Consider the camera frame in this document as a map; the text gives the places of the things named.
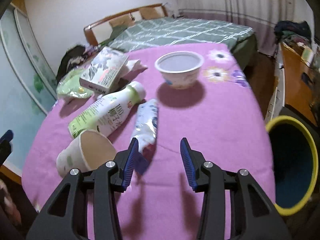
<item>white bottle cap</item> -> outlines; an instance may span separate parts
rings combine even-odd
[[[136,90],[136,92],[139,95],[140,101],[142,101],[146,97],[146,91],[144,90],[144,88],[141,85],[141,83],[139,83],[137,81],[132,81],[129,84],[129,86],[132,87],[134,90]]]

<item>bed headboard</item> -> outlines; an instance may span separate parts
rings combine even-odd
[[[89,42],[89,44],[93,46],[97,46],[102,41],[110,38],[110,35],[112,33],[112,27],[109,21],[117,17],[129,14],[132,18],[134,18],[135,22],[142,20],[139,9],[143,7],[153,7],[161,16],[163,17],[168,16],[165,7],[161,3],[146,5],[146,6],[130,9],[127,11],[123,11],[114,15],[110,15],[84,27],[83,29],[84,35],[87,38],[87,41]]]

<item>yellow trash can rim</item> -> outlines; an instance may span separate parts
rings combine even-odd
[[[303,133],[303,135],[307,139],[309,146],[311,148],[312,160],[313,160],[311,182],[310,182],[309,188],[308,188],[307,192],[305,193],[305,195],[303,196],[303,198],[291,208],[282,208],[275,203],[275,207],[281,216],[290,216],[290,215],[297,213],[299,210],[301,210],[305,206],[305,204],[308,202],[308,199],[311,197],[311,194],[313,193],[313,190],[316,186],[319,165],[318,165],[318,153],[317,153],[317,149],[316,149],[316,144],[315,144],[310,132],[308,131],[308,129],[299,120],[297,120],[291,116],[280,115],[267,123],[266,130],[268,133],[270,133],[270,131],[274,127],[276,127],[279,124],[284,124],[284,123],[293,125],[294,127],[299,129]]]

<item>pink tablecloth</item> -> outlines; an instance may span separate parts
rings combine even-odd
[[[201,54],[204,65],[197,84],[172,90],[154,68],[160,56],[179,50]],[[159,101],[157,150],[141,180],[134,174],[121,195],[118,215],[124,239],[195,239],[201,214],[202,193],[188,186],[180,156],[180,140],[222,169],[246,168],[275,200],[272,151],[257,101],[235,59],[224,44],[184,44],[129,53],[149,67],[135,80],[141,82],[146,99]],[[36,135],[23,169],[23,188],[32,203],[43,206],[60,183],[55,161],[71,142],[68,123],[93,103],[59,101]],[[109,139],[120,151],[127,149],[135,123],[136,107]],[[226,207],[226,233],[230,232],[230,207]],[[88,234],[94,237],[92,205],[88,211]]]

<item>wooden floor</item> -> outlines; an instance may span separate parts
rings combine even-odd
[[[264,54],[258,53],[254,64],[244,69],[244,74],[257,98],[263,117],[265,117],[274,90],[274,63]]]

